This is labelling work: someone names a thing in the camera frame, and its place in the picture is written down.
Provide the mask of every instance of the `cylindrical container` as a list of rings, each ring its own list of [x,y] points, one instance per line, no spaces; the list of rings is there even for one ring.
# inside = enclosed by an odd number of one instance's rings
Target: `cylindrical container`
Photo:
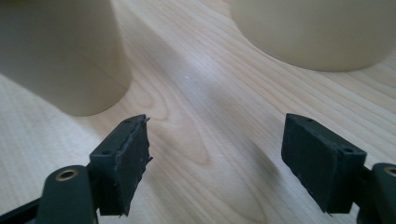
[[[303,68],[360,69],[396,47],[394,0],[233,0],[232,14],[255,46]]]
[[[0,73],[74,116],[106,110],[131,82],[108,0],[0,1]]]

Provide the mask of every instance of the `light wood table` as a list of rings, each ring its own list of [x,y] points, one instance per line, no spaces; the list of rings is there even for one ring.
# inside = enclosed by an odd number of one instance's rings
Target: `light wood table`
[[[316,119],[396,163],[396,54],[349,73],[282,63],[237,30],[227,0],[113,3],[133,82],[107,111],[75,118],[0,76],[0,213],[38,198],[58,168],[128,117],[147,114],[148,165],[129,217],[101,223],[355,223],[322,214],[280,157],[286,113]]]

